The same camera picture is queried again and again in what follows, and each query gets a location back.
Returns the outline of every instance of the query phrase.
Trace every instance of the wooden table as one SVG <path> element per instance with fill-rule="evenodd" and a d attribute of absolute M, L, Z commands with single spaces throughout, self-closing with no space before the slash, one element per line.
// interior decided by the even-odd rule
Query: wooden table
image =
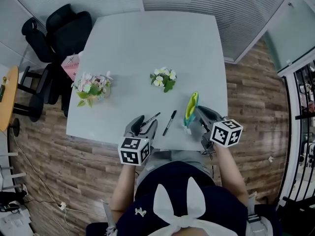
<path fill-rule="evenodd" d="M 2 101 L 0 102 L 0 130 L 5 131 L 8 127 L 13 128 L 13 133 L 15 136 L 19 135 L 20 124 L 19 120 L 16 118 L 12 125 L 10 125 L 12 113 L 29 116 L 33 118 L 39 118 L 41 111 L 32 107 L 25 106 L 18 103 L 15 103 L 15 95 L 17 89 L 21 89 L 28 93 L 34 95 L 33 102 L 37 103 L 40 99 L 36 96 L 36 91 L 32 90 L 28 87 L 25 87 L 18 83 L 19 81 L 19 69 L 17 66 L 12 67 L 7 75 L 6 75 L 6 83 L 5 83 L 5 91 L 2 97 Z"/>
<path fill-rule="evenodd" d="M 178 76 L 167 93 L 150 79 L 150 73 L 165 66 Z M 192 135 L 183 128 L 191 94 L 198 91 L 200 106 L 227 115 L 225 67 L 214 16 L 148 11 L 98 18 L 75 82 L 83 72 L 104 75 L 108 70 L 114 78 L 111 95 L 93 108 L 77 107 L 80 99 L 72 92 L 67 135 L 117 144 L 134 118 L 145 115 L 148 120 L 161 112 L 153 147 L 203 150 L 200 141 L 206 130 L 196 122 Z M 177 114 L 162 136 L 174 110 Z"/>

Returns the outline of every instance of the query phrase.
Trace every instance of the pen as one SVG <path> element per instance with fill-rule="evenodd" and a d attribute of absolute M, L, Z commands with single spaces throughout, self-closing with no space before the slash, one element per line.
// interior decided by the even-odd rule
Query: pen
<path fill-rule="evenodd" d="M 148 124 L 150 121 L 152 121 L 155 117 L 157 117 L 161 112 L 158 112 L 155 116 L 153 116 L 152 118 L 148 119 L 146 122 L 142 123 L 140 125 L 140 128 L 142 128 L 144 125 Z"/>
<path fill-rule="evenodd" d="M 166 129 L 163 132 L 163 136 L 166 135 L 166 132 L 168 131 L 169 126 L 171 125 L 172 120 L 174 119 L 175 115 L 176 115 L 177 110 L 174 110 L 174 112 L 172 113 L 171 119 L 168 122 L 168 125 L 166 127 Z"/>

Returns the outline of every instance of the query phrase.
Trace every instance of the person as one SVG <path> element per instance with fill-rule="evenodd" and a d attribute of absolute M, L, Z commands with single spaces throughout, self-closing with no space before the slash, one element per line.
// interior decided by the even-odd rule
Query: person
<path fill-rule="evenodd" d="M 229 149 L 218 144 L 214 149 L 222 187 L 215 185 L 198 151 L 153 152 L 137 179 L 135 197 L 135 166 L 124 165 L 109 204 L 117 230 L 109 235 L 245 235 L 249 195 L 244 180 Z M 187 219 L 191 213 L 199 213 L 197 220 Z"/>

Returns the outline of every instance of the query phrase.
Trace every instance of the electrical outlet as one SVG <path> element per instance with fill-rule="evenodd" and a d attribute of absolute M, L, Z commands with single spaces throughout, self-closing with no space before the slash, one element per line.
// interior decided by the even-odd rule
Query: electrical outlet
<path fill-rule="evenodd" d="M 67 205 L 65 204 L 65 202 L 61 202 L 61 204 L 60 204 L 60 206 L 59 206 L 59 209 L 60 209 L 60 210 L 64 210 L 66 206 L 67 206 Z"/>

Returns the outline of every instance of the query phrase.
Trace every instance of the black and white marker cube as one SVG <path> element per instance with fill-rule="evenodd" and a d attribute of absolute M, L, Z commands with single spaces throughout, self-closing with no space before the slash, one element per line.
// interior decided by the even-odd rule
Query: black and white marker cube
<path fill-rule="evenodd" d="M 150 139 L 123 137 L 118 146 L 122 164 L 141 166 L 150 153 Z"/>
<path fill-rule="evenodd" d="M 235 120 L 218 121 L 213 124 L 210 140 L 223 147 L 238 144 L 243 127 Z"/>

